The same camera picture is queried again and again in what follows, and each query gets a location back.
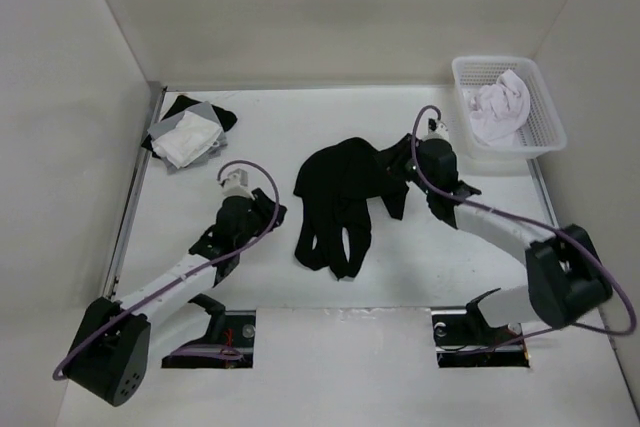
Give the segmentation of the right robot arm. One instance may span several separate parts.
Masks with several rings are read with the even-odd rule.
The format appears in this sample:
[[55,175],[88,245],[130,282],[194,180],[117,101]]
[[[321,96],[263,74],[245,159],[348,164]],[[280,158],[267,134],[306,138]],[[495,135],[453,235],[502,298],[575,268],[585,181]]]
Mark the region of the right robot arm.
[[471,340],[487,342],[510,323],[541,321],[562,329],[612,297],[610,281],[584,257],[595,254],[584,229],[571,225],[554,233],[479,208],[481,191],[459,179],[456,154],[443,138],[414,141],[406,135],[376,161],[393,178],[424,192],[438,220],[484,239],[524,267],[525,284],[490,290],[467,303],[471,312],[463,327]]

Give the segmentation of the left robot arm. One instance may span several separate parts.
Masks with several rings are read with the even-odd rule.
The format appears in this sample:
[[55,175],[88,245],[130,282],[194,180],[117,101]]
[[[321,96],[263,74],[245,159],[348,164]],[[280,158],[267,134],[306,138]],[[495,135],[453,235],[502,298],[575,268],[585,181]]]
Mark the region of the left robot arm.
[[282,224],[286,212],[260,189],[226,197],[215,223],[176,265],[120,299],[99,297],[87,307],[54,379],[68,379],[118,407],[141,386],[150,364],[172,356],[241,359],[233,347],[206,347],[221,340],[225,324],[224,305],[207,293],[234,270],[242,251]]

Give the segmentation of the white tank top in basket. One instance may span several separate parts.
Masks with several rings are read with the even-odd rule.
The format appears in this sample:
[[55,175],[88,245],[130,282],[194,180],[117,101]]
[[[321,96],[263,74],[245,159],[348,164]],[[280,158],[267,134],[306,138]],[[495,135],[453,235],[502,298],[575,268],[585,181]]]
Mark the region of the white tank top in basket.
[[471,130],[488,147],[507,147],[530,114],[531,96],[525,82],[511,69],[495,83],[482,86],[467,101]]

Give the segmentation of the folded white tank top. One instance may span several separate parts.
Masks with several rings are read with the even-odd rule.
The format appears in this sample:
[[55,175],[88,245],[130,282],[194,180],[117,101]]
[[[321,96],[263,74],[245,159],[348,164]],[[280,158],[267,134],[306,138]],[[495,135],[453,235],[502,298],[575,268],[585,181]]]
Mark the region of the folded white tank top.
[[183,168],[208,151],[222,132],[217,122],[185,112],[172,130],[152,141],[152,147],[159,157]]

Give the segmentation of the white plastic basket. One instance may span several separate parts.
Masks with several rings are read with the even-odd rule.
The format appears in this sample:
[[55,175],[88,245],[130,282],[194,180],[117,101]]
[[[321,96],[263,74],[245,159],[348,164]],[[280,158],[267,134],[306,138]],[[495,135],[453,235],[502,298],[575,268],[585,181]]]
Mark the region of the white plastic basket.
[[[534,159],[562,150],[567,138],[551,96],[536,63],[513,56],[462,56],[451,63],[458,98],[460,125],[469,155],[482,160]],[[526,84],[531,110],[526,124],[517,132],[516,142],[507,147],[488,147],[474,137],[467,101],[482,86],[496,82],[506,70],[513,70]]]

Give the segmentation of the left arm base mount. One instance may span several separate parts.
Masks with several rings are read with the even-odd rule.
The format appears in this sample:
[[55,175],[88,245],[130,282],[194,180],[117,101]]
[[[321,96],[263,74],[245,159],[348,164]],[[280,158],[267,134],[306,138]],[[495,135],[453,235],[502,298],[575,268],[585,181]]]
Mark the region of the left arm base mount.
[[180,350],[196,355],[171,354],[161,360],[162,369],[251,369],[254,361],[257,313],[229,311],[205,294],[188,303],[196,314],[207,314],[204,333],[189,340]]

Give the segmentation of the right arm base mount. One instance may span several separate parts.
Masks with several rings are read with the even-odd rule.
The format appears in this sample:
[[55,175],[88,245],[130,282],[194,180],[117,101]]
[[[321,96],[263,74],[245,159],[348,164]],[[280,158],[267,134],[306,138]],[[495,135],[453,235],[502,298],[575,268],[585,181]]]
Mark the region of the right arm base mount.
[[490,327],[478,304],[497,292],[488,291],[465,306],[442,307],[431,311],[432,331],[439,368],[529,368],[523,340],[498,348],[497,345],[522,334],[519,324]]

